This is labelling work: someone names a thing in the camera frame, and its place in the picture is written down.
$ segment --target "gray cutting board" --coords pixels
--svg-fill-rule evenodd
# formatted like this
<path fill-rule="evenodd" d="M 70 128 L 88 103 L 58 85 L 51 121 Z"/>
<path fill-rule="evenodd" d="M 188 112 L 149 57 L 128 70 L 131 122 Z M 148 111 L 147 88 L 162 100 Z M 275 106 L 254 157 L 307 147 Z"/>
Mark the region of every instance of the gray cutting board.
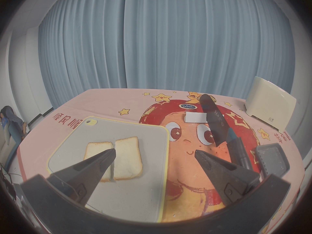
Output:
<path fill-rule="evenodd" d="M 90 119 L 95 125 L 88 125 Z M 100 182 L 86 207 L 103 214 L 141 222 L 158 222 L 162 216 L 167 179 L 169 133 L 160 126 L 136 124 L 97 117 L 85 119 L 47 162 L 56 172 L 83 160 L 89 142 L 115 141 L 137 136 L 143 163 L 140 177 Z"/>

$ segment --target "table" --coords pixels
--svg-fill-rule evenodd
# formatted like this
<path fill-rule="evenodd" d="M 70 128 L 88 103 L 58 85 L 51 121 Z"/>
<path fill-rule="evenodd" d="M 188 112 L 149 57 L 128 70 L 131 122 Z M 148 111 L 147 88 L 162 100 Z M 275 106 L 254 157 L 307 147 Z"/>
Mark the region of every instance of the table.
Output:
<path fill-rule="evenodd" d="M 92 89 L 71 99 L 43 119 L 18 148 L 23 180 L 36 174 L 48 177 L 46 162 L 60 143 L 85 118 L 96 116 L 135 123 L 162 125 L 169 130 L 169 163 L 164 222 L 190 219 L 224 207 L 211 182 L 194 158 L 194 150 L 210 152 L 231 161 L 226 143 L 216 147 L 207 124 L 184 122 L 188 111 L 200 112 L 197 92 L 153 89 Z M 270 231 L 293 203 L 304 177 L 299 151 L 287 134 L 246 114 L 243 99 L 210 95 L 238 137 L 241 137 L 253 169 L 260 172 L 255 157 L 257 145 L 279 143 L 290 163 L 283 179 L 291 188 L 279 211 L 262 233 Z"/>

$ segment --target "bread slice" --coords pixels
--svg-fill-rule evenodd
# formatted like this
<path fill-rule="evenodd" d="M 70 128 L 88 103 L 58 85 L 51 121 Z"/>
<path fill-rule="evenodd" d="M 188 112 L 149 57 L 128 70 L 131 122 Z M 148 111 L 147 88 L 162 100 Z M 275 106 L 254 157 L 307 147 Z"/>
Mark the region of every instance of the bread slice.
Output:
<path fill-rule="evenodd" d="M 143 172 L 138 137 L 116 140 L 116 158 L 114 161 L 114 180 L 131 179 Z"/>
<path fill-rule="evenodd" d="M 94 155 L 97 155 L 107 149 L 113 148 L 113 143 L 111 142 L 90 142 L 85 149 L 85 156 L 83 160 L 90 158 Z M 101 182 L 110 181 L 110 166 L 107 168 L 103 177 L 101 178 Z"/>

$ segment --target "curtain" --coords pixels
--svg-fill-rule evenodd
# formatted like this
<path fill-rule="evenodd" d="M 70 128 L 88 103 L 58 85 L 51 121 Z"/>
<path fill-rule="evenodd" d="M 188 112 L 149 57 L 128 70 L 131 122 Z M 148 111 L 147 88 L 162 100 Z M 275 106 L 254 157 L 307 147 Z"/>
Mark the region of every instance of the curtain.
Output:
<path fill-rule="evenodd" d="M 290 93 L 294 42 L 273 0 L 59 0 L 39 27 L 54 108 L 90 88 L 246 98 L 254 76 Z"/>

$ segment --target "toaster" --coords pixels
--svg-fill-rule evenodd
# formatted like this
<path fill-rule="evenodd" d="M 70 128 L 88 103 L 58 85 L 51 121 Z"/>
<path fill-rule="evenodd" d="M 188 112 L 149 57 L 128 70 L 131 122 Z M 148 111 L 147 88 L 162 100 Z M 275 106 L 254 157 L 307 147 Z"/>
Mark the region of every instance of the toaster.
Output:
<path fill-rule="evenodd" d="M 258 76 L 252 83 L 245 101 L 246 113 L 270 124 L 280 133 L 285 130 L 294 107 L 296 99 L 275 84 Z"/>

